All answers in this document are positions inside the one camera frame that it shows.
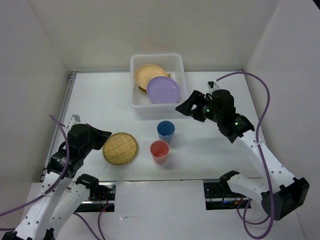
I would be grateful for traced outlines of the blue plastic cup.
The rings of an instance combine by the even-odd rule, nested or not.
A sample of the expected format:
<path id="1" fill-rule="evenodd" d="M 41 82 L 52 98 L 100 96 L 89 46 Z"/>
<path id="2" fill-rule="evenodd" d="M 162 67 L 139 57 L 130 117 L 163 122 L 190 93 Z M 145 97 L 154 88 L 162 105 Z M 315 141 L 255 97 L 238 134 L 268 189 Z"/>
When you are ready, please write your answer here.
<path id="1" fill-rule="evenodd" d="M 159 140 L 165 141 L 167 144 L 170 144 L 176 128 L 171 121 L 164 120 L 157 125 L 156 130 Z"/>

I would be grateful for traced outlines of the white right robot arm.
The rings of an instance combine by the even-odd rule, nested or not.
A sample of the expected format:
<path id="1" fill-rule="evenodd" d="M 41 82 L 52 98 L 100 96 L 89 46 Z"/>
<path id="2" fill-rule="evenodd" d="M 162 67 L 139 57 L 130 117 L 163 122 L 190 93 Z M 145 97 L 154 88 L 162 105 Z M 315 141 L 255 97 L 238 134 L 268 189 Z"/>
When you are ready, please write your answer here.
<path id="1" fill-rule="evenodd" d="M 234 97 L 228 90 L 220 89 L 207 94 L 194 90 L 175 109 L 200 122 L 215 122 L 221 134 L 243 152 L 267 181 L 264 187 L 236 170 L 229 171 L 219 178 L 219 191 L 223 196 L 243 194 L 261 203 L 264 212 L 275 221 L 303 205 L 310 184 L 304 177 L 297 178 L 278 161 L 256 135 L 253 124 L 236 112 Z"/>

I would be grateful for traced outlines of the translucent white plastic bin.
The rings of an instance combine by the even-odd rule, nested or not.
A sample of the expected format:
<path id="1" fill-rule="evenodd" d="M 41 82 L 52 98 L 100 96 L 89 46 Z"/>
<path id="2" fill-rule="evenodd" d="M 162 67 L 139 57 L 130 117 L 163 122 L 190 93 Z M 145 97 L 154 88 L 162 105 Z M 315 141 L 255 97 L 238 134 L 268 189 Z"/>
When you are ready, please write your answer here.
<path id="1" fill-rule="evenodd" d="M 179 118 L 175 108 L 189 95 L 180 54 L 138 54 L 131 57 L 129 105 L 140 117 Z"/>

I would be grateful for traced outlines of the square bamboo woven tray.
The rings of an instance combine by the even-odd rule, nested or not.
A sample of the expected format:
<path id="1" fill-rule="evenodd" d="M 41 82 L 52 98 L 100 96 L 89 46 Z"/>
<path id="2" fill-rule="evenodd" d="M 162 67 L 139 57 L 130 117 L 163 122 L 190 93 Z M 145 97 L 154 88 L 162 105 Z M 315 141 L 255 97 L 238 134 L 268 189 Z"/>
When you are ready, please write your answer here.
<path id="1" fill-rule="evenodd" d="M 170 77 L 171 77 L 171 74 L 170 74 L 170 73 L 167 73 L 166 76 L 170 78 Z M 140 92 L 142 92 L 143 94 L 147 95 L 147 90 L 146 90 L 146 89 L 138 86 L 138 90 L 139 90 Z"/>

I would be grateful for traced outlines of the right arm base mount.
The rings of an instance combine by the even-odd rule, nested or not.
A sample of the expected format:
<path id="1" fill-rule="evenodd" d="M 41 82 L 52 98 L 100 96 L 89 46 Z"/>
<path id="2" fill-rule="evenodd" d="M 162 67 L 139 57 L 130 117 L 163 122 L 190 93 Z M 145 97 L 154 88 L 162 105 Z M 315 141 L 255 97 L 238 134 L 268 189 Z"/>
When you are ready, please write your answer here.
<path id="1" fill-rule="evenodd" d="M 240 205 L 240 209 L 244 209 L 249 200 L 243 194 L 224 189 L 218 181 L 204 181 L 203 189 L 207 211 L 232 210 L 236 209 L 238 205 Z"/>

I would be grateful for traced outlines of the yellow plastic plate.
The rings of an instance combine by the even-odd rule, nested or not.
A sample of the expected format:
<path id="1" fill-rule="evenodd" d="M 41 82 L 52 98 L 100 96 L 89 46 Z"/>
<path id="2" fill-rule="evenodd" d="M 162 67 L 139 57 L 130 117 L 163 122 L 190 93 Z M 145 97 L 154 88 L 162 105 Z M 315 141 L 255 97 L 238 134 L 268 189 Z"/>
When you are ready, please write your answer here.
<path id="1" fill-rule="evenodd" d="M 160 77 L 160 76 L 169 77 L 170 75 L 166 73 L 165 70 L 158 65 L 145 64 L 140 66 L 136 70 L 135 81 L 140 88 L 146 90 L 149 81 L 155 77 Z"/>

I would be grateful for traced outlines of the purple plastic plate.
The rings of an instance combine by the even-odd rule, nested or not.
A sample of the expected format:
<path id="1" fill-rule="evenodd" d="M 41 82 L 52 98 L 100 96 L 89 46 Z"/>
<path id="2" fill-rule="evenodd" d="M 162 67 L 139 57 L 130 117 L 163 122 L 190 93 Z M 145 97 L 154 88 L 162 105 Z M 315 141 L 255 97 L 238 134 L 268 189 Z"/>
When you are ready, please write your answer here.
<path id="1" fill-rule="evenodd" d="M 181 96 L 178 84 L 170 77 L 165 76 L 151 79 L 146 92 L 149 99 L 155 104 L 175 104 Z"/>

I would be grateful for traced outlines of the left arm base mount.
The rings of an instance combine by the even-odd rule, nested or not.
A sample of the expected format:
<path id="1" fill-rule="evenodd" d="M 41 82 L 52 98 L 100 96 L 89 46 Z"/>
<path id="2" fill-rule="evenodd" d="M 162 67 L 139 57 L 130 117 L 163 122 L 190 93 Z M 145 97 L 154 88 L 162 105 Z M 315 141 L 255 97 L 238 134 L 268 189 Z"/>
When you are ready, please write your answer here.
<path id="1" fill-rule="evenodd" d="M 84 200 L 76 209 L 76 213 L 114 212 L 116 197 L 116 182 L 102 181 L 96 191 Z"/>

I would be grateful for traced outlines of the pink plastic cup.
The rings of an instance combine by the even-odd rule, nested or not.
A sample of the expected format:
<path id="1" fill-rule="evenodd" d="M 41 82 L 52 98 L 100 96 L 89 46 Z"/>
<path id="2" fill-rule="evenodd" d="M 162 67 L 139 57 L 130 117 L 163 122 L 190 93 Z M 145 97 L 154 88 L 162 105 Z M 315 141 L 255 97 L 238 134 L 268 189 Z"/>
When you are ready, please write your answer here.
<path id="1" fill-rule="evenodd" d="M 169 145 L 163 140 L 154 141 L 150 145 L 152 159 L 157 165 L 162 165 L 166 162 L 169 151 Z"/>

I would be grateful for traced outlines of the round bamboo woven tray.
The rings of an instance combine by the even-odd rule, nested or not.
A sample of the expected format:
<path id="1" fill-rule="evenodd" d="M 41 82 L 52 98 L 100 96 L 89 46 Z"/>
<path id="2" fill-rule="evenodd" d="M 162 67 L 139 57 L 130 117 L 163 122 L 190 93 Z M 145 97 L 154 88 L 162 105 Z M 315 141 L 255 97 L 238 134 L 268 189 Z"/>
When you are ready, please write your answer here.
<path id="1" fill-rule="evenodd" d="M 112 134 L 102 147 L 104 159 L 113 166 L 130 164 L 136 158 L 138 151 L 137 140 L 126 132 Z"/>

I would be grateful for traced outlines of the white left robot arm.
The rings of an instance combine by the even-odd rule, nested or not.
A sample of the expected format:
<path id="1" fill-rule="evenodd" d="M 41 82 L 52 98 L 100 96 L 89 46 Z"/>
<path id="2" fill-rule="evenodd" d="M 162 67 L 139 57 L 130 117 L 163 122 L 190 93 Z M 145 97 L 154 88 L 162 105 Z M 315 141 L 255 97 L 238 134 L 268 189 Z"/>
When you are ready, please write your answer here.
<path id="1" fill-rule="evenodd" d="M 31 206 L 29 211 L 17 227 L 4 231 L 4 240 L 54 240 L 84 200 L 99 196 L 98 178 L 83 173 L 62 198 L 85 158 L 92 150 L 100 150 L 112 133 L 78 123 L 62 135 L 64 142 L 49 159 L 38 196 L 23 204 Z"/>

